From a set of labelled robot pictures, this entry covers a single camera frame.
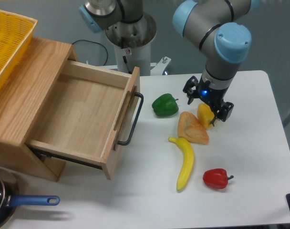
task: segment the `open drawer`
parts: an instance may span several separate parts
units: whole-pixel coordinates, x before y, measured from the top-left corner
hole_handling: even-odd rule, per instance
[[[111,179],[138,97],[138,112],[142,106],[139,90],[138,68],[130,75],[68,60],[25,144],[36,154],[100,168]]]

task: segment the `yellow pepper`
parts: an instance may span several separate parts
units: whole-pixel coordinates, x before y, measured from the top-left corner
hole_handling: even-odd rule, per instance
[[[213,126],[210,122],[214,118],[214,113],[207,104],[199,104],[197,110],[197,118],[205,129]]]

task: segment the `red bell pepper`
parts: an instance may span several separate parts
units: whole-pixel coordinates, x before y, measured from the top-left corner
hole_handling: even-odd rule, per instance
[[[234,178],[234,176],[227,177],[227,172],[223,168],[215,168],[208,170],[203,175],[204,183],[216,189],[223,189],[228,185],[228,180]]]

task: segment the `blue joint cap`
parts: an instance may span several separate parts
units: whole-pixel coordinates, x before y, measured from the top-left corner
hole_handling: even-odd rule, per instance
[[[197,2],[193,0],[186,0],[175,11],[173,16],[173,26],[181,36],[183,36],[184,27],[194,6]]]
[[[93,18],[91,17],[91,15],[88,13],[88,11],[85,9],[84,6],[79,7],[79,12],[84,22],[92,32],[99,33],[103,31],[101,27],[99,27],[99,25],[93,20]]]
[[[217,53],[229,63],[241,63],[248,55],[252,36],[243,25],[223,24],[216,32],[214,45]]]
[[[251,0],[250,9],[249,11],[253,10],[254,8],[258,7],[260,4],[260,0]]]

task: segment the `blue light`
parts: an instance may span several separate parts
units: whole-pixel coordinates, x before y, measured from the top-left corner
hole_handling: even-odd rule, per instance
[[[201,92],[201,95],[202,96],[205,96],[207,94],[207,90],[203,90],[202,92]]]

